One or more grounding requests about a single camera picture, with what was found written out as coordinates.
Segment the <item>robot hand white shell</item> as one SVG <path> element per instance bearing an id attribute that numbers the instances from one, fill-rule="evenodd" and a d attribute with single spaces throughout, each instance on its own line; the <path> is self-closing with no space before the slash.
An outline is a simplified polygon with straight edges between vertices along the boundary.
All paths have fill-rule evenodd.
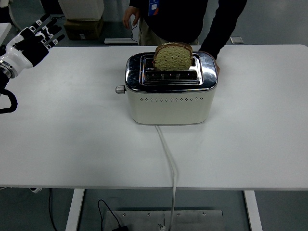
<path id="1" fill-rule="evenodd" d="M 24 28 L 6 46 L 6 53 L 0 57 L 0 73 L 7 78 L 17 77 L 24 69 L 35 67 L 56 46 L 65 35 L 57 19 L 46 14 Z"/>

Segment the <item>person's right hand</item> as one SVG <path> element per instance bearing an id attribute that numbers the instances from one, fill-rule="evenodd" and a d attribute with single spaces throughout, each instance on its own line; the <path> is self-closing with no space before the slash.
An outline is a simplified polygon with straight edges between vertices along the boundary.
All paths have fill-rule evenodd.
<path id="1" fill-rule="evenodd" d="M 129 6 L 125 10 L 125 13 L 122 18 L 122 23 L 126 29 L 130 29 L 129 20 L 131 16 L 134 16 L 132 26 L 136 26 L 140 18 L 140 9 L 137 7 Z"/>

